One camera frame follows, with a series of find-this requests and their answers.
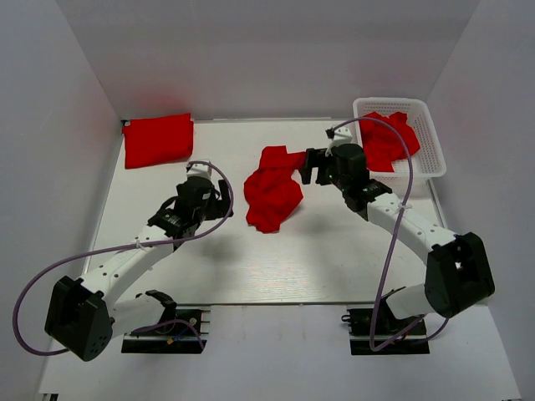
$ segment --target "crumpled red cloth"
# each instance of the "crumpled red cloth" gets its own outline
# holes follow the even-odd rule
[[[392,125],[407,144],[411,156],[420,150],[420,143],[416,138],[415,131],[407,124],[406,113],[397,112],[389,117],[384,117],[374,112],[365,117],[380,119]],[[375,121],[364,120],[360,121],[359,124],[368,170],[394,172],[392,162],[406,159],[398,137],[390,129]]]
[[[258,169],[243,185],[249,204],[247,223],[264,233],[279,231],[281,223],[303,199],[292,173],[303,165],[305,155],[305,152],[289,154],[286,146],[264,148]]]
[[[157,119],[132,119],[123,127],[125,168],[170,163],[191,156],[193,121],[190,114]]]

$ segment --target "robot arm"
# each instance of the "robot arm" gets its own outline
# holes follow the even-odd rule
[[[318,168],[316,183],[335,185],[350,210],[390,233],[394,230],[400,199],[391,188],[370,179],[360,146],[343,144],[327,154],[326,149],[308,149],[299,170],[304,184],[310,183],[313,168]],[[409,209],[403,215],[398,237],[425,263],[426,275],[424,283],[386,298],[396,319],[429,312],[453,317],[494,293],[487,254],[477,235],[459,236]]]
[[[138,246],[118,251],[107,262],[76,280],[63,277],[54,286],[45,331],[84,361],[96,358],[111,338],[136,328],[175,318],[176,303],[155,290],[117,302],[145,272],[168,257],[181,242],[159,246],[143,242],[169,241],[195,235],[204,220],[222,218],[230,207],[227,183],[211,182],[211,171],[193,165],[177,196],[164,202],[135,237]]]

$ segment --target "red towel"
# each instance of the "red towel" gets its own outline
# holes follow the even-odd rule
[[[415,131],[407,124],[407,114],[397,112],[390,117],[384,117],[377,113],[370,113],[365,117],[380,119],[392,125],[407,144],[411,156],[420,150],[420,143],[418,143]],[[390,129],[374,121],[360,121],[359,124],[368,169],[394,172],[392,162],[406,159],[398,137]]]
[[[193,122],[189,114],[133,119],[123,127],[123,134],[126,169],[185,159],[193,152]]]
[[[261,232],[275,232],[303,199],[292,173],[303,165],[305,153],[287,153],[286,146],[267,146],[260,165],[243,185],[249,204],[247,223]]]

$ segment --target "white basket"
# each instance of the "white basket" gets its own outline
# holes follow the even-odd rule
[[[421,100],[405,98],[360,98],[353,102],[355,117],[362,117],[372,112],[389,116],[396,111],[407,113],[407,124],[413,128],[420,142],[420,150],[411,158],[415,180],[429,180],[444,175],[446,162],[427,104]],[[355,123],[353,134],[353,142],[362,146],[358,122]],[[370,175],[383,180],[409,176],[407,160],[397,160],[392,163],[392,166],[394,167],[393,173],[372,171]]]

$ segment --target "white table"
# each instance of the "white table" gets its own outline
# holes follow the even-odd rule
[[[237,195],[235,216],[207,238],[185,244],[125,296],[156,288],[191,305],[339,305],[214,306],[201,355],[120,354],[116,338],[90,363],[72,354],[49,358],[39,392],[58,393],[60,401],[519,398],[492,316],[482,305],[454,318],[430,344],[429,355],[350,355],[340,317],[345,304],[374,298],[390,235],[350,212],[335,188],[304,186],[302,205],[277,234],[247,226],[242,183],[257,168],[262,148],[325,146],[324,129],[332,123],[196,124],[193,158],[210,158],[228,174]],[[124,157],[122,150],[96,247],[129,241],[186,178],[183,163],[127,171]],[[414,208],[436,221],[427,187],[416,193]],[[106,257],[93,258],[89,268]],[[421,282],[424,272],[399,244],[386,288]],[[442,319],[431,314],[425,321],[433,332]]]
[[[279,233],[262,234],[245,220],[243,183],[258,167],[262,149],[326,147],[333,121],[208,122],[195,125],[192,160],[209,158],[230,179],[235,215],[218,231],[185,244],[147,272],[126,297],[155,288],[182,304],[369,302],[374,299],[390,234],[351,212],[333,186],[302,186],[304,199]],[[132,241],[160,204],[186,178],[185,163],[125,170],[120,152],[95,247]],[[295,179],[300,182],[298,173]],[[436,222],[427,186],[410,200]],[[203,224],[200,231],[213,222]],[[110,256],[96,256],[89,269]],[[421,282],[422,262],[396,247],[386,288]]]

